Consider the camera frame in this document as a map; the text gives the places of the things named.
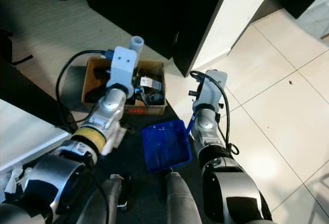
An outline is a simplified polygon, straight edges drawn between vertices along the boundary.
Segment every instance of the blue tray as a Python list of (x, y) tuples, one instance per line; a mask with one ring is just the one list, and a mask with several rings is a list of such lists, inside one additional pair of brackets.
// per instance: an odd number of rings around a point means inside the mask
[(173, 120), (142, 129), (148, 172), (169, 169), (192, 160), (190, 142), (182, 120)]

